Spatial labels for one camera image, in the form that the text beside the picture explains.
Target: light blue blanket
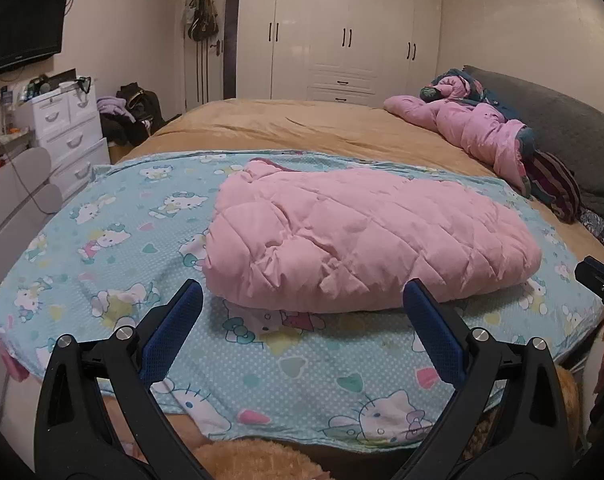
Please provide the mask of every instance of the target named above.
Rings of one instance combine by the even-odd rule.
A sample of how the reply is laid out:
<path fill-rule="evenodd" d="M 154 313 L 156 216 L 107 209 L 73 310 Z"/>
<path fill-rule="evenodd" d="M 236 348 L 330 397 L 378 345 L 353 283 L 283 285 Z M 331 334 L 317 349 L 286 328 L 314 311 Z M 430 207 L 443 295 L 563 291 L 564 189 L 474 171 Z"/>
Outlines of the light blue blanket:
<path fill-rule="evenodd" d="M 0 338 L 42 377 L 56 339 L 107 338 L 166 303 L 184 280 L 205 286 L 205 232 L 224 179 L 250 159 L 293 170 L 358 164 L 454 180 L 514 208 L 543 250 L 523 285 L 450 303 L 498 340 L 542 336 L 555 357 L 595 326 L 602 304 L 575 281 L 575 257 L 522 197 L 497 178 L 303 152 L 167 153 L 102 166 L 45 227 L 0 288 Z M 213 438 L 265 436 L 357 451 L 421 440 L 452 393 L 400 311 L 310 316 L 248 310 L 211 297 L 153 390 Z M 107 382 L 101 383 L 105 392 Z"/>

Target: pink clothing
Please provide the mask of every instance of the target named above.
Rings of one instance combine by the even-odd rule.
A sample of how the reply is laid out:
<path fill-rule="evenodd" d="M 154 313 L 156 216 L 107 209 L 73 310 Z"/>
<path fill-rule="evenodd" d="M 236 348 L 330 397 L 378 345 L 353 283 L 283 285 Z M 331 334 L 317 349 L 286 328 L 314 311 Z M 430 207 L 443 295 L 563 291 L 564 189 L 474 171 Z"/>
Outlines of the pink clothing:
<path fill-rule="evenodd" d="M 452 80 L 449 81 L 451 85 L 442 84 L 445 80 Z M 466 83 L 459 77 L 447 77 L 435 88 L 443 95 L 463 94 L 466 89 L 460 80 Z M 498 110 L 486 103 L 475 107 L 448 99 L 425 103 L 409 95 L 389 97 L 384 102 L 384 110 L 408 123 L 441 134 L 454 146 L 492 165 L 498 176 L 528 194 L 523 181 L 526 173 L 520 156 L 520 142 L 516 139 L 525 127 L 522 122 L 506 121 Z"/>
<path fill-rule="evenodd" d="M 233 303 L 326 313 L 399 307 L 412 278 L 438 301 L 492 292 L 541 257 L 517 213 L 461 184 L 253 160 L 220 188 L 203 270 Z"/>

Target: metal screw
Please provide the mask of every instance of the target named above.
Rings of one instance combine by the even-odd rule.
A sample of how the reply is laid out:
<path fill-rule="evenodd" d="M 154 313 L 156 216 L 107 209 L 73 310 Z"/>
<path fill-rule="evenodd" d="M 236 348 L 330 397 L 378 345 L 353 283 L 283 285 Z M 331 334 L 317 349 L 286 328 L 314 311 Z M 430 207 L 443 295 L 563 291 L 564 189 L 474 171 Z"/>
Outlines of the metal screw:
<path fill-rule="evenodd" d="M 57 340 L 57 346 L 59 346 L 59 348 L 66 348 L 71 342 L 72 337 L 70 337 L 69 335 L 63 335 Z"/>
<path fill-rule="evenodd" d="M 546 350 L 546 341 L 544 341 L 544 339 L 541 337 L 534 337 L 533 346 L 538 350 Z"/>
<path fill-rule="evenodd" d="M 473 330 L 473 339 L 476 341 L 487 341 L 489 333 L 483 328 L 476 328 Z"/>
<path fill-rule="evenodd" d="M 115 336 L 121 341 L 127 340 L 131 335 L 133 335 L 133 329 L 129 326 L 123 326 L 122 328 L 118 329 L 117 333 L 115 334 Z"/>

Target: television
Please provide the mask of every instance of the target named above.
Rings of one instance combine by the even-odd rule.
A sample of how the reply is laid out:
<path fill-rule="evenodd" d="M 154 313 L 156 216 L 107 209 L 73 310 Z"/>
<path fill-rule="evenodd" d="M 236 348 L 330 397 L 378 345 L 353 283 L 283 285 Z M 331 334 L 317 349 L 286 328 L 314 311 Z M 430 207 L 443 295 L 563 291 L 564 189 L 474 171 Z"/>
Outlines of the television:
<path fill-rule="evenodd" d="M 62 51 L 66 0 L 0 0 L 0 73 Z"/>

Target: pink puffer jacket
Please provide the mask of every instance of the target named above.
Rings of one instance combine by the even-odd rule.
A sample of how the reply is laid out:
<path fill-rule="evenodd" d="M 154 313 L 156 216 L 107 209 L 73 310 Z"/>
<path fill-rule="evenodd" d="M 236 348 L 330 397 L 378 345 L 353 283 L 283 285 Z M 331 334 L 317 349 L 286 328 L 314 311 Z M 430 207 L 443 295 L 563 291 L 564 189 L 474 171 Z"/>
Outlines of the pink puffer jacket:
<path fill-rule="evenodd" d="M 243 306 L 348 312 L 401 306 L 412 278 L 438 301 L 492 292 L 541 256 L 517 213 L 461 184 L 253 160 L 220 188 L 204 274 Z"/>

